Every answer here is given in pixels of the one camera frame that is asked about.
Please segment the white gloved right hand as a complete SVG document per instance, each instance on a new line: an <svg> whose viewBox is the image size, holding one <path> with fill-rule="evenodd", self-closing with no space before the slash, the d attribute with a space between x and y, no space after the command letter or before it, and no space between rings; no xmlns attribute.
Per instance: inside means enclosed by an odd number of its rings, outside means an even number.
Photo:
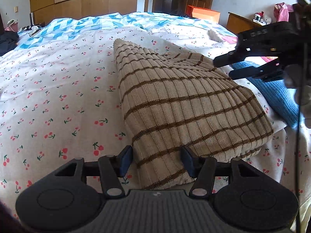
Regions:
<svg viewBox="0 0 311 233"><path fill-rule="evenodd" d="M295 89L294 100L301 108L304 123L310 129L310 73L304 72L300 65L289 65L284 71L284 83L287 88Z"/></svg>

